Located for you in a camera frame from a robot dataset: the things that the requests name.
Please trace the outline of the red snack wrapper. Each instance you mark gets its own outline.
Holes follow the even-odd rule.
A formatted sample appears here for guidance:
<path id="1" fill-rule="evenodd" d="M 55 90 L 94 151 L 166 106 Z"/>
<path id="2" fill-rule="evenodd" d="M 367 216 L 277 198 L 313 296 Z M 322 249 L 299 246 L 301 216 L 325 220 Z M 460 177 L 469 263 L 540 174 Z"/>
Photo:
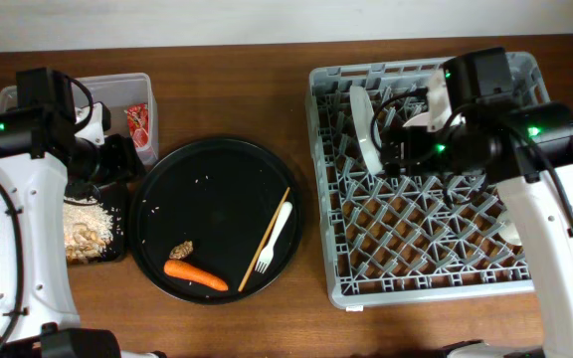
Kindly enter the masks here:
<path id="1" fill-rule="evenodd" d="M 124 111 L 127 117 L 129 134 L 136 148 L 149 142 L 149 111 L 146 103 L 130 106 Z"/>

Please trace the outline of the grey plate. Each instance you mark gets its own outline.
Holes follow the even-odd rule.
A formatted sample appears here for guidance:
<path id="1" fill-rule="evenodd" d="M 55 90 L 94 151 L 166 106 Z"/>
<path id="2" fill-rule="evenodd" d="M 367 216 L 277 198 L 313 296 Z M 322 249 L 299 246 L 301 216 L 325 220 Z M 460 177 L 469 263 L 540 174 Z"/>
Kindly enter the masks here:
<path id="1" fill-rule="evenodd" d="M 349 99 L 357 142 L 364 164 L 371 175 L 377 175 L 382 171 L 383 166 L 370 130 L 374 115 L 372 102 L 366 89 L 358 86 L 350 87 Z"/>

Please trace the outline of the cream white cup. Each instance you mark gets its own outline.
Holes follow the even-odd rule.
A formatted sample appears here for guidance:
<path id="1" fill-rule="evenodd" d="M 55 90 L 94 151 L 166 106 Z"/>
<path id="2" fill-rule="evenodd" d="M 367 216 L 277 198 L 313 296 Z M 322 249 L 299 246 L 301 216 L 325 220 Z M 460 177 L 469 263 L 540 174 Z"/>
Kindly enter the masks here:
<path id="1" fill-rule="evenodd" d="M 507 211 L 497 217 L 497 222 L 499 223 L 498 234 L 502 240 L 513 246 L 522 245 L 516 226 L 511 221 Z"/>

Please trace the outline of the white plastic fork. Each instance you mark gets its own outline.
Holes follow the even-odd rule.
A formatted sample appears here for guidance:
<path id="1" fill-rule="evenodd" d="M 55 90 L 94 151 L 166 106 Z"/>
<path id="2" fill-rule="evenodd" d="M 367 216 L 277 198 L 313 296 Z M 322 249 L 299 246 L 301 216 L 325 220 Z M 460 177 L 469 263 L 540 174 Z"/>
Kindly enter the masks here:
<path id="1" fill-rule="evenodd" d="M 255 271 L 258 273 L 265 273 L 274 258 L 274 246 L 280 237 L 280 234 L 287 223 L 288 217 L 292 211 L 292 203 L 284 202 L 278 213 L 273 229 L 271 231 L 268 243 L 263 247 L 260 252 L 259 258 L 256 262 Z"/>

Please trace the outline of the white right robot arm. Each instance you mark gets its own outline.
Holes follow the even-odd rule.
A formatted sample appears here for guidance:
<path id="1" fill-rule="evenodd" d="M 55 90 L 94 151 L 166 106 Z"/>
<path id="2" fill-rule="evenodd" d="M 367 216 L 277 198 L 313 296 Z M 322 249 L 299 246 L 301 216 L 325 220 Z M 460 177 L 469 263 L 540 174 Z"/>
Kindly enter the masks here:
<path id="1" fill-rule="evenodd" d="M 573 112 L 525 105 L 508 56 L 490 48 L 451 58 L 415 96 L 428 121 L 369 128 L 390 175 L 480 172 L 497 189 L 524 249 L 544 341 L 533 357 L 573 357 Z"/>

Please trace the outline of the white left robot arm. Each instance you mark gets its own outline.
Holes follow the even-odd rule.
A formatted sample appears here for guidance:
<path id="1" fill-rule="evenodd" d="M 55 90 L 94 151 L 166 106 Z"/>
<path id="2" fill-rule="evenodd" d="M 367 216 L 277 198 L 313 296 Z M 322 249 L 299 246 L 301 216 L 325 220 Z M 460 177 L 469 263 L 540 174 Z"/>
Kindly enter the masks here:
<path id="1" fill-rule="evenodd" d="M 69 285 L 63 206 L 70 183 L 105 186 L 145 172 L 133 141 L 78 80 L 49 68 L 16 75 L 0 113 L 0 357 L 124 357 L 109 330 L 83 328 Z"/>

